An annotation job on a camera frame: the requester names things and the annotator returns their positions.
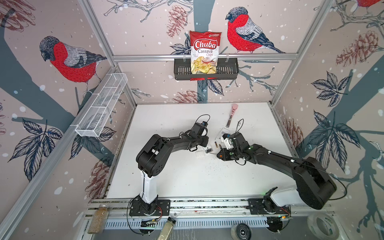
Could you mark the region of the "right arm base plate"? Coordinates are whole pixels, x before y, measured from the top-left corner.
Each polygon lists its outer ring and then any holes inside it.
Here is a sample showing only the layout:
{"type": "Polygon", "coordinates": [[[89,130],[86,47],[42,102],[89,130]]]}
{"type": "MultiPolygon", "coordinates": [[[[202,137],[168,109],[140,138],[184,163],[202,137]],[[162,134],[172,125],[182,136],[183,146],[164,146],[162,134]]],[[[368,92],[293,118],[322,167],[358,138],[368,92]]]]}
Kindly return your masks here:
{"type": "Polygon", "coordinates": [[[272,200],[248,199],[251,215],[290,215],[289,207],[279,207],[272,200]]]}

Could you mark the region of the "orange black screwdriver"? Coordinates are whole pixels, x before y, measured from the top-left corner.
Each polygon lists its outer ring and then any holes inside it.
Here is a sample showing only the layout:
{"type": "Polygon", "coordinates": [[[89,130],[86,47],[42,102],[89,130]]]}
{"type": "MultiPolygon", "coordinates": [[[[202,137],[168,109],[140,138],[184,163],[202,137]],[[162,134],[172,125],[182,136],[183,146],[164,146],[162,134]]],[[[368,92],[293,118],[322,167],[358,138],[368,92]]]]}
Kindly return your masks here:
{"type": "Polygon", "coordinates": [[[217,158],[221,157],[221,155],[219,153],[210,153],[210,154],[216,156],[217,158]]]}

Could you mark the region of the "white battery cover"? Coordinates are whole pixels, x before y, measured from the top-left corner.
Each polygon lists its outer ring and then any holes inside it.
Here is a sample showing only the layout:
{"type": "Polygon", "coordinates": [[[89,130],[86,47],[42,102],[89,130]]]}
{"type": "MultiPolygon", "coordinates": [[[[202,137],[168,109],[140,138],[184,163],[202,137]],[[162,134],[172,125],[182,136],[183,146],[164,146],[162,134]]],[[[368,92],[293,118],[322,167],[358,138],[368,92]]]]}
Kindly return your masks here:
{"type": "Polygon", "coordinates": [[[197,158],[202,158],[206,155],[206,153],[204,151],[197,151],[196,152],[196,157],[197,158]]]}

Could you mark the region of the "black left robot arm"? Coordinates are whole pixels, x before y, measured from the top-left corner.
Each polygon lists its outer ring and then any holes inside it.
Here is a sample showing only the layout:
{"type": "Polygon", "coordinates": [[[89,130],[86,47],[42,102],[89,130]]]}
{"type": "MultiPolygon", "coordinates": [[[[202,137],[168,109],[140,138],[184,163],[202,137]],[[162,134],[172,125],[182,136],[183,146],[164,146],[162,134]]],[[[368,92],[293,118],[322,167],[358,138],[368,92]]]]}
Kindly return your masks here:
{"type": "Polygon", "coordinates": [[[205,121],[195,122],[190,130],[181,132],[177,137],[166,138],[158,134],[153,135],[136,157],[144,183],[140,194],[141,204],[147,209],[156,205],[157,184],[152,180],[165,168],[171,153],[195,152],[199,146],[206,147],[208,142],[208,122],[205,121]]]}

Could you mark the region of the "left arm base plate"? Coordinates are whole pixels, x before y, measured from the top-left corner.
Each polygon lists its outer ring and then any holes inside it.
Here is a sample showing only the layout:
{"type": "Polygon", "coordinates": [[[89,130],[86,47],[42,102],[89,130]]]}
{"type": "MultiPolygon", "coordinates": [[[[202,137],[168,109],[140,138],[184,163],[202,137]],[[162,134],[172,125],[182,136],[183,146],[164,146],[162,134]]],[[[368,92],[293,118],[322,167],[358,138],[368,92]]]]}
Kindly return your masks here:
{"type": "Polygon", "coordinates": [[[128,207],[130,217],[162,217],[170,213],[171,201],[155,198],[150,204],[139,196],[132,199],[128,207]]]}

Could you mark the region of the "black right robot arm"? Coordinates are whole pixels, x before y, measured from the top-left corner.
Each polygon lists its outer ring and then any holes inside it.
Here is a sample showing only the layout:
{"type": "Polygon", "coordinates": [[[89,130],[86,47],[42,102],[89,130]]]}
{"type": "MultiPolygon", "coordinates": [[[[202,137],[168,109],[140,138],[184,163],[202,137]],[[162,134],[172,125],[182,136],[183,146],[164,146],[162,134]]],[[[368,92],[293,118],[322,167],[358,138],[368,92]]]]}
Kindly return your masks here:
{"type": "Polygon", "coordinates": [[[331,176],[314,158],[292,158],[261,145],[249,145],[241,133],[224,134],[221,141],[225,147],[217,153],[220,160],[244,160],[245,163],[269,167],[295,180],[295,186],[285,189],[273,187],[263,196],[263,208],[270,214],[278,208],[300,204],[321,210],[337,190],[331,176]]]}

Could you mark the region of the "white remote control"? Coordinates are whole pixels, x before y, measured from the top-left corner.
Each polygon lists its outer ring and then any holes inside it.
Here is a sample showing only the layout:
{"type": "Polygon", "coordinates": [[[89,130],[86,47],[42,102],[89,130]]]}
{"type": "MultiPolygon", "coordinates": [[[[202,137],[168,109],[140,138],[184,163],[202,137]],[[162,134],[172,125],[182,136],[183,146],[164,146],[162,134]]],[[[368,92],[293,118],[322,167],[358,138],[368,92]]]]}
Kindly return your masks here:
{"type": "Polygon", "coordinates": [[[213,153],[213,148],[211,146],[203,147],[203,152],[204,152],[205,155],[212,154],[213,153]]]}
{"type": "Polygon", "coordinates": [[[228,128],[221,128],[216,136],[216,140],[220,140],[223,135],[227,135],[230,133],[230,129],[228,128]]]}

